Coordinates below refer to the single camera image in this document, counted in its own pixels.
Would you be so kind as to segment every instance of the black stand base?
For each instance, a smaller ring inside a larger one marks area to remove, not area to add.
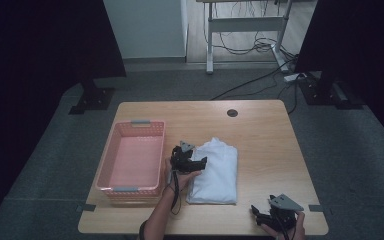
[[[321,93],[318,91],[317,85],[312,83],[300,82],[299,87],[308,105],[335,105],[338,109],[363,108],[364,102],[352,93],[351,88],[346,83],[338,82],[336,84],[340,86],[346,96],[346,100],[338,98],[337,92],[333,88],[330,91]]]
[[[71,107],[69,114],[83,114],[86,110],[107,110],[113,94],[113,88],[97,88],[93,94],[85,91],[77,106]]]

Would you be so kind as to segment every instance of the table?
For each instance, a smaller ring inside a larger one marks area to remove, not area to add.
[[[208,45],[207,45],[207,74],[213,73],[213,32],[257,32],[278,31],[276,44],[272,45],[273,54],[282,72],[289,72],[286,62],[280,53],[292,0],[288,0],[285,13],[282,17],[253,17],[253,18],[213,18],[213,3],[237,2],[234,0],[196,0],[208,3]]]
[[[238,115],[228,116],[230,109],[235,109]],[[121,103],[114,123],[133,119],[166,121],[163,155],[167,157],[180,140],[201,146],[218,137],[238,149],[238,203],[188,205],[183,196],[182,209],[169,219],[167,234],[266,235],[256,226],[250,206],[253,204],[260,211],[269,210],[269,195],[282,193],[304,207],[306,234],[328,232],[323,212],[309,211],[309,205],[320,203],[282,101]],[[153,207],[112,206],[94,187],[96,179],[95,176],[86,201],[95,209],[83,211],[79,231],[137,234]]]

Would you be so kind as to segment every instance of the wooden tabletop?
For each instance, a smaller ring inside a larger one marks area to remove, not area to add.
[[[229,117],[230,109],[238,115]],[[238,149],[237,204],[189,205],[183,195],[181,211],[169,220],[167,234],[267,235],[256,226],[250,206],[268,211],[269,195],[282,193],[304,207],[307,235],[328,232],[324,214],[309,211],[319,200],[282,101],[125,102],[114,123],[135,119],[165,120],[164,157],[180,140],[201,146],[218,137]],[[79,231],[137,234],[153,207],[112,205],[95,188],[96,179],[86,202],[96,208],[83,211]]]

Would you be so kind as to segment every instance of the forearm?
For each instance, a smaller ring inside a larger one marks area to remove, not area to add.
[[[170,187],[166,187],[160,201],[146,222],[145,240],[162,240],[164,238],[173,199],[174,191]]]

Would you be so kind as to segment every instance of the folded towel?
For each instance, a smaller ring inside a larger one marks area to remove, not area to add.
[[[207,157],[202,174],[189,183],[188,203],[235,204],[238,151],[218,138],[197,147],[192,160]]]

